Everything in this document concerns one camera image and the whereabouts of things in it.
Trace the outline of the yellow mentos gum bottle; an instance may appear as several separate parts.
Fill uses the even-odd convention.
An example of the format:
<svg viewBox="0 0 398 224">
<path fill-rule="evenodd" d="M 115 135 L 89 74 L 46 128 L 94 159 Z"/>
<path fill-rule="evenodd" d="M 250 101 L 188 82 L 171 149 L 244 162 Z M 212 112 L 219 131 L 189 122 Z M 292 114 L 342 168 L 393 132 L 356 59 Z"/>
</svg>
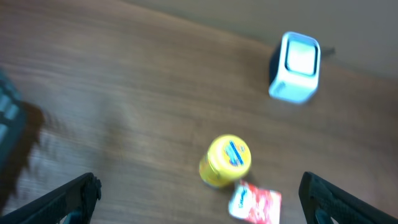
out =
<svg viewBox="0 0 398 224">
<path fill-rule="evenodd" d="M 243 178 L 250 170 L 251 152 L 240 137 L 218 136 L 199 163 L 199 174 L 205 183 L 222 188 Z"/>
</svg>

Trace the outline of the red white snack packet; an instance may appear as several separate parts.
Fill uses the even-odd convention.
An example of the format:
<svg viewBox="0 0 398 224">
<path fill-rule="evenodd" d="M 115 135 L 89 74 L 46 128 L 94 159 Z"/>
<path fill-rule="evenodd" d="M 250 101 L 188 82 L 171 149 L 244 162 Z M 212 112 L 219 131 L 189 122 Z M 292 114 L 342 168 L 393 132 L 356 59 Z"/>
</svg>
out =
<svg viewBox="0 0 398 224">
<path fill-rule="evenodd" d="M 232 217 L 257 224 L 279 224 L 282 194 L 240 180 L 228 203 Z"/>
</svg>

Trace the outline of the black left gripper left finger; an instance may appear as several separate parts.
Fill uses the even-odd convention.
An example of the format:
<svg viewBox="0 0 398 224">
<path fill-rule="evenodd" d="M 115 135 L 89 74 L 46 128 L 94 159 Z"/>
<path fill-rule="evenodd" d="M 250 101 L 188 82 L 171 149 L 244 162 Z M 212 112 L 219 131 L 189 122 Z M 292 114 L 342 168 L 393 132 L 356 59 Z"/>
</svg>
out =
<svg viewBox="0 0 398 224">
<path fill-rule="evenodd" d="M 100 199 L 101 181 L 88 172 L 1 217 L 1 223 L 89 223 Z"/>
</svg>

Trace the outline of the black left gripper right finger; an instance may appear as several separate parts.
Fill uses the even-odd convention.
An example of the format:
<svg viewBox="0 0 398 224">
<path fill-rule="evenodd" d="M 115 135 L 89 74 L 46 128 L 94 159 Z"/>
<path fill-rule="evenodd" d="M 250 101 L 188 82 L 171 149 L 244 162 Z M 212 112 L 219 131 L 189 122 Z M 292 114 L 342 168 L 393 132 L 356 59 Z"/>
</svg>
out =
<svg viewBox="0 0 398 224">
<path fill-rule="evenodd" d="M 397 224 L 397 219 L 312 172 L 304 172 L 298 195 L 307 223 Z"/>
</svg>

